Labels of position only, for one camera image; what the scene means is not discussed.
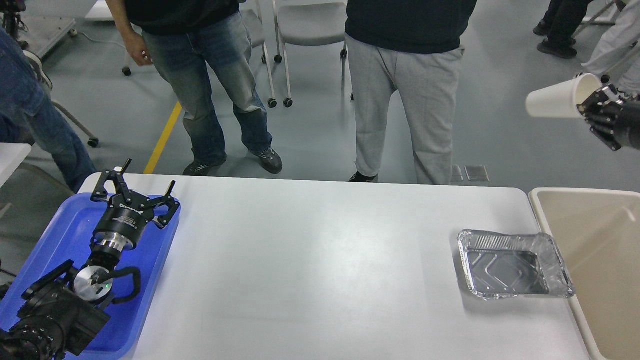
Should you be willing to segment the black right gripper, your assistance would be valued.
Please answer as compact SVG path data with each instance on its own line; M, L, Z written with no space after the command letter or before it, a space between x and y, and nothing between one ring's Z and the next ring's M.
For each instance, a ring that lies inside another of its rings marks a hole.
M638 100L626 100L615 85L603 85L577 106L592 134L610 150L640 149Z

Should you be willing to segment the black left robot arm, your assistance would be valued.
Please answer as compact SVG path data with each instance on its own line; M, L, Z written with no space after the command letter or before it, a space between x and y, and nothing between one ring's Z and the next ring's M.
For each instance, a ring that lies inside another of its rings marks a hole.
M127 166L66 200L1 301L3 360L118 360L139 337L179 223Z

